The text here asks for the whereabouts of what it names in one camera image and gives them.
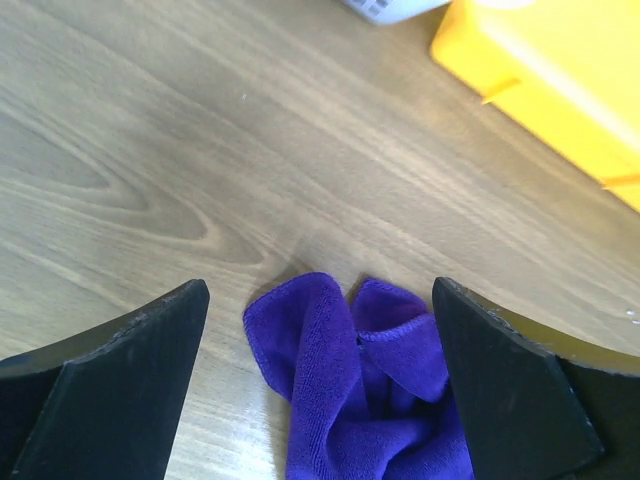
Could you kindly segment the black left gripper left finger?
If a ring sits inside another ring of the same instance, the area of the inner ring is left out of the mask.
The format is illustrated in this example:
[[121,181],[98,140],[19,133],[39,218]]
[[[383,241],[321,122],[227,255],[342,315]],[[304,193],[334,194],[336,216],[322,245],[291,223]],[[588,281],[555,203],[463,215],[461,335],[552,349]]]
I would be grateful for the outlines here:
[[209,300],[190,280],[2,360],[2,478],[164,478]]

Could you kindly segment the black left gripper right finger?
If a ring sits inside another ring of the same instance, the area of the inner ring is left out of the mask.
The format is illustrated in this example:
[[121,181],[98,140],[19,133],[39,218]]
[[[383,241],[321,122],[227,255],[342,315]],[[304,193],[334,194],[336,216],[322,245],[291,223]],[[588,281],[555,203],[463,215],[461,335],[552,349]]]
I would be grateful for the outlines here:
[[636,479],[639,359],[439,277],[432,300],[478,479]]

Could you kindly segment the purple towel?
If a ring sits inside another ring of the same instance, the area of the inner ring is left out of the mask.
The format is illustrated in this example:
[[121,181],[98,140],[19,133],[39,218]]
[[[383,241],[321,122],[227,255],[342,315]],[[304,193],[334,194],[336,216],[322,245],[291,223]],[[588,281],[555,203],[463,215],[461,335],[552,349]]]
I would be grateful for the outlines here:
[[351,298],[295,277],[245,311],[266,383],[290,405],[289,479],[469,479],[473,468],[434,315],[368,278]]

